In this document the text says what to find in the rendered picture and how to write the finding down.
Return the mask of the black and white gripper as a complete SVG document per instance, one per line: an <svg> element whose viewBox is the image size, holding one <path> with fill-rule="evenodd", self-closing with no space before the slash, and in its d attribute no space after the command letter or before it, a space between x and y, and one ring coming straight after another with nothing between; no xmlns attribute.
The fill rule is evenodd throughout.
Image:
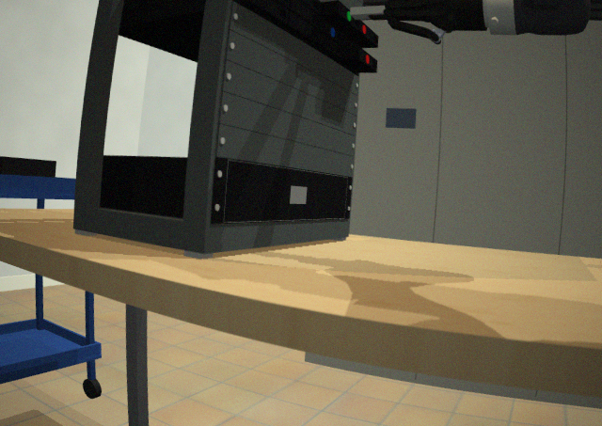
<svg viewBox="0 0 602 426"><path fill-rule="evenodd" d="M350 15L355 20L388 20L393 29L427 38L435 44L441 43L445 33L455 30L487 31L483 0L388 0L385 4L350 8ZM431 23L439 29L401 21Z"/></svg>

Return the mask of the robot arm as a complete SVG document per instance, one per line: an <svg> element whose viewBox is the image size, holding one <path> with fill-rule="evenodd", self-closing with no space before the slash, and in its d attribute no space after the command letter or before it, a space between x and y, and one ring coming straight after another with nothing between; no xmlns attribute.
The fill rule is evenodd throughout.
<svg viewBox="0 0 602 426"><path fill-rule="evenodd" d="M590 13L590 0L483 0L484 24L491 35L578 34Z"/></svg>

